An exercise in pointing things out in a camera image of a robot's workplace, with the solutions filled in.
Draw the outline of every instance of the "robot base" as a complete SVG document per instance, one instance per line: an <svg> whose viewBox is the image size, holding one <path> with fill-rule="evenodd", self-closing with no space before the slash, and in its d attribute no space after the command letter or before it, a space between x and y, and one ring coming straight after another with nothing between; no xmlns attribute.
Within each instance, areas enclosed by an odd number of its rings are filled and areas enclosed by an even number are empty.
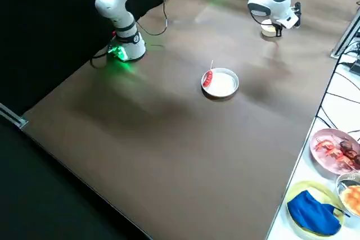
<svg viewBox="0 0 360 240"><path fill-rule="evenodd" d="M115 36L107 52L123 62L140 60L146 53L145 41L140 33L136 39L138 40L134 40L134 43L123 43L121 38Z"/></svg>

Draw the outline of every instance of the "black floor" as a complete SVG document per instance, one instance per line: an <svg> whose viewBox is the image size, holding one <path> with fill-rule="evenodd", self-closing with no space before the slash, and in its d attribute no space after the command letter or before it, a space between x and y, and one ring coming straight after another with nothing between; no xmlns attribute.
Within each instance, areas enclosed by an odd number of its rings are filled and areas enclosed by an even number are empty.
<svg viewBox="0 0 360 240"><path fill-rule="evenodd" d="M147 239L2 119L0 149L0 239Z"/></svg>

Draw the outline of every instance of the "small bowl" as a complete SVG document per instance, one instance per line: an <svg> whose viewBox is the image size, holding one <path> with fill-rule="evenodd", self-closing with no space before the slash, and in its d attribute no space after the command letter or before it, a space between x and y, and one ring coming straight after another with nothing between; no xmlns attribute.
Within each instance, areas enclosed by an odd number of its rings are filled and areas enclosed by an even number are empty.
<svg viewBox="0 0 360 240"><path fill-rule="evenodd" d="M360 174L347 173L347 174L343 174L343 175L339 176L336 180L336 192L337 192L337 195L339 196L341 202L343 203L344 207L346 208L347 213L360 218L359 215L353 213L350 209L347 208L347 205L344 203L343 199L341 198L341 194L345 190L345 187L341 184L341 182L344 180L352 180L352 181L355 181L360 184Z"/></svg>
<svg viewBox="0 0 360 240"><path fill-rule="evenodd" d="M209 71L212 71L213 79L207 87L204 87L203 83ZM239 88L239 78L229 69L216 67L205 72L201 78L201 87L203 91L212 97L226 98L233 95Z"/></svg>

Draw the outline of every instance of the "yellow plate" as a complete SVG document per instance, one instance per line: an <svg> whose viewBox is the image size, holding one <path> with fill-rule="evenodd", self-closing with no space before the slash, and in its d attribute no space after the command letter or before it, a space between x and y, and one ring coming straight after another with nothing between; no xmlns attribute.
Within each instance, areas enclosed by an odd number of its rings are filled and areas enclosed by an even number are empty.
<svg viewBox="0 0 360 240"><path fill-rule="evenodd" d="M344 207L340 200L324 185L313 182L313 181L302 181L294 184L287 192L285 201L286 201L286 208L287 203L290 202L293 198L295 198L299 193L302 191L308 191L318 202L320 203L328 203L330 205L333 205L339 209L344 210ZM301 236L306 236L309 239L331 239L331 237L339 234L341 232L341 229L343 228L344 222L345 222L345 216L338 211L337 209L334 210L334 216L339 220L341 228L340 230L334 234L333 236L324 236L321 234L317 234L314 232L311 232L308 229L304 229L300 227L299 224L296 223L295 220L291 217L289 213L289 209L287 209L287 215L290 219L290 222L292 223L295 230L297 230Z"/></svg>

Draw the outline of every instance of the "white table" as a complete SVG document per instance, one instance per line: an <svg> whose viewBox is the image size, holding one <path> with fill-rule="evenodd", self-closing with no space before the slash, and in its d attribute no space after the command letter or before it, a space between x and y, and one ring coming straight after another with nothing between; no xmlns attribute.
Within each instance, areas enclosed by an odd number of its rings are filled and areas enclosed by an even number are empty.
<svg viewBox="0 0 360 240"><path fill-rule="evenodd" d="M340 62L354 62L354 57L344 55ZM360 87L360 77L350 73L347 67L339 65L336 68L336 72L343 74ZM360 91L338 74L333 75L330 81L328 92L360 102ZM360 129L359 104L326 94L322 102L322 107L325 109L332 122L340 130L349 132ZM330 124L329 119L321 109L318 113L318 116ZM327 128L327 126L319 118L315 118L304 142L298 161L294 167L293 174L289 180L285 191L285 196L289 187L297 182L304 180L312 180L322 183L330 190L335 191L335 181L337 176L328 173L323 168L321 168L320 165L314 161L309 149L309 139L311 136L318 130L324 128ZM356 140L360 138L360 132L351 133L350 135L352 135ZM297 232L293 230L288 218L289 214L287 213L286 203L283 200L269 230L267 237L268 240L304 239L303 236L300 234L298 235ZM360 219L357 217L346 218L345 226L343 227L342 231L330 239L360 240Z"/></svg>

